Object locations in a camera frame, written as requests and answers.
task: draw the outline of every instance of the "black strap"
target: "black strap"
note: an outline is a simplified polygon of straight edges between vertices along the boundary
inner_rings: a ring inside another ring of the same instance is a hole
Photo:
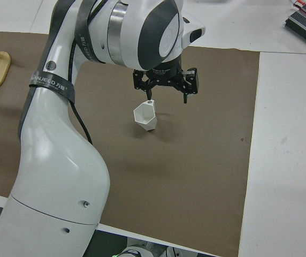
[[[44,87],[52,90],[74,103],[75,91],[71,82],[46,71],[35,71],[30,80],[30,87]]]
[[[76,43],[85,55],[85,57],[88,58],[88,60],[90,61],[99,63],[104,62],[101,62],[95,55],[93,44],[90,38],[89,23],[97,15],[99,10],[104,6],[106,2],[107,0],[101,0],[99,5],[91,14],[94,5],[97,3],[97,0],[83,0],[78,10],[74,31]]]

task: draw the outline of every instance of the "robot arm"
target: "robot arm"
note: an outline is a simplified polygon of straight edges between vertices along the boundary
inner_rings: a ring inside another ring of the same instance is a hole
[[[182,3],[57,2],[19,125],[21,159],[0,216],[0,257],[83,255],[100,221],[110,181],[102,157],[68,117],[78,70],[91,60],[155,75],[156,67],[165,63],[174,70],[169,75],[182,73],[183,48],[204,34],[203,27],[185,24]]]

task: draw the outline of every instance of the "white hexagonal cup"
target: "white hexagonal cup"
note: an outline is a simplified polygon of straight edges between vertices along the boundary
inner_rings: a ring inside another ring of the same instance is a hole
[[[145,130],[154,130],[158,122],[155,115],[154,100],[148,100],[140,104],[134,110],[134,119]]]

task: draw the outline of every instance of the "screw hole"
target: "screw hole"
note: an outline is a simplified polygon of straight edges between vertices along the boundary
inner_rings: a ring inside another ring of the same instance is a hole
[[[63,229],[62,229],[62,232],[63,232],[64,234],[68,234],[68,233],[70,232],[70,230],[69,230],[68,228],[63,228]]]

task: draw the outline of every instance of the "brown paper sheet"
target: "brown paper sheet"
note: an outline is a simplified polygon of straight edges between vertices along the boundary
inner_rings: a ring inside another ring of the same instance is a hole
[[[0,87],[2,196],[9,195],[17,175],[18,121],[46,38],[0,33],[0,51],[12,56]],[[238,255],[258,62],[258,52],[189,47],[182,64],[198,68],[200,92],[183,104],[175,89],[154,88],[158,124],[151,132],[134,123],[133,110],[146,95],[134,89],[132,70],[83,65],[76,106],[111,179],[101,223],[220,256]]]

